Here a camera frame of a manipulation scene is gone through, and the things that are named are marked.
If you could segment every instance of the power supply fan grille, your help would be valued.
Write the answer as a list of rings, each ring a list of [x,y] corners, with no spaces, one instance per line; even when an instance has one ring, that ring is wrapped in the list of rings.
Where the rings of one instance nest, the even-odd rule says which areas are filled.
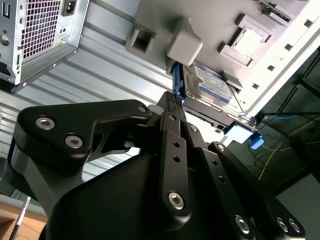
[[[60,3],[60,0],[27,0],[21,41],[23,59],[39,55],[54,45]]]

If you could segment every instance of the bolt head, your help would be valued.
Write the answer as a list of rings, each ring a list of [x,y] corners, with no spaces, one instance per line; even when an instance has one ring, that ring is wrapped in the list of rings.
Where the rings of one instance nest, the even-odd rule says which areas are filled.
[[[35,124],[43,130],[51,130],[56,126],[55,122],[48,117],[37,118]]]
[[[72,149],[78,149],[84,144],[80,137],[74,135],[67,136],[65,143]]]
[[[175,209],[181,210],[184,208],[185,206],[184,200],[178,193],[170,192],[168,197],[169,197],[169,202]]]
[[[278,217],[277,222],[283,231],[285,231],[286,233],[289,232],[287,225],[285,224],[285,222],[281,218]]]
[[[194,132],[198,131],[198,128],[196,128],[196,126],[190,125],[190,129]]]
[[[177,120],[177,119],[176,119],[176,117],[175,117],[175,116],[173,116],[172,114],[169,114],[169,115],[168,115],[168,117],[169,117],[172,121]]]
[[[220,145],[220,144],[218,144],[218,148],[219,148],[222,152],[225,151],[224,146],[222,146],[222,145]]]
[[[239,215],[235,216],[235,223],[238,226],[238,228],[244,233],[248,234],[250,232],[249,225],[246,223],[246,221]]]
[[[143,113],[146,113],[147,112],[147,109],[144,108],[143,106],[138,106],[138,109],[143,112]]]
[[[299,226],[291,218],[289,219],[289,223],[297,233],[301,232]]]

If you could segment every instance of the blue tab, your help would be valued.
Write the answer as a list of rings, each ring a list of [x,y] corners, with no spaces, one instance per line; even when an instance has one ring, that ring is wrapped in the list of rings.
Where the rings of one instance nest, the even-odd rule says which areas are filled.
[[[262,135],[262,133],[261,132],[256,132],[256,133],[254,133],[250,138],[249,138],[249,140],[250,140],[250,147],[252,148],[252,149],[257,149],[257,148],[259,148],[262,144],[264,144],[264,139],[263,139],[263,135]]]

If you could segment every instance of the power socket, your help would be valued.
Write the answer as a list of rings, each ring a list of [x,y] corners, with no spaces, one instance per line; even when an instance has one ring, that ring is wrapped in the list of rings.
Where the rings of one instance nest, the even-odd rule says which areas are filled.
[[[75,13],[77,0],[66,0],[63,6],[62,16],[71,16]]]

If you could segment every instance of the hard drive label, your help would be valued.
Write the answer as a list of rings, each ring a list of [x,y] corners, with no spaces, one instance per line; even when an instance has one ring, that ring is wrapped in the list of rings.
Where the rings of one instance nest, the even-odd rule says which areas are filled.
[[[210,96],[239,109],[239,105],[223,77],[218,73],[198,64],[194,64],[197,77],[202,80],[199,87]]]

